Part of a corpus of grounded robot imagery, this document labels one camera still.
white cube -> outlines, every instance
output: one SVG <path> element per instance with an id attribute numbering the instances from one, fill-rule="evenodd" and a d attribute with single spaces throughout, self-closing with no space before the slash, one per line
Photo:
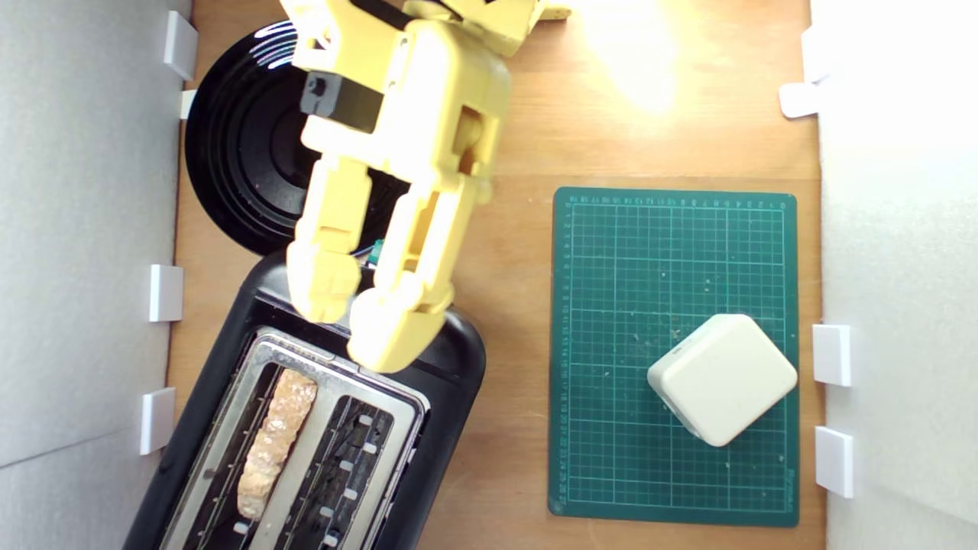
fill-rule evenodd
<path id="1" fill-rule="evenodd" d="M 710 317 L 648 369 L 648 383 L 693 435 L 730 443 L 798 384 L 798 372 L 746 315 Z"/>

green cutting mat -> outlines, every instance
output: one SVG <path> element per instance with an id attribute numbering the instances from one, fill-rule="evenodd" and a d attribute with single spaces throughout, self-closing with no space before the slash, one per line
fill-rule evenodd
<path id="1" fill-rule="evenodd" d="M 561 188 L 554 203 L 551 511 L 797 525 L 797 389 L 714 448 L 645 378 L 721 312 L 753 317 L 797 368 L 794 197 Z"/>

black plate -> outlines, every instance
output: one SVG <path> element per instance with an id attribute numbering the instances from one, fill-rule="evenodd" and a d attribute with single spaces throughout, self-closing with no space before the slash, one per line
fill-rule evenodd
<path id="1" fill-rule="evenodd" d="M 302 213 L 313 162 L 299 142 L 305 71 L 290 64 L 288 21 L 239 40 L 200 83 L 187 118 L 185 156 L 207 215 L 241 246 L 261 255 L 284 249 Z M 408 185 L 377 170 L 359 250 L 382 239 Z"/>

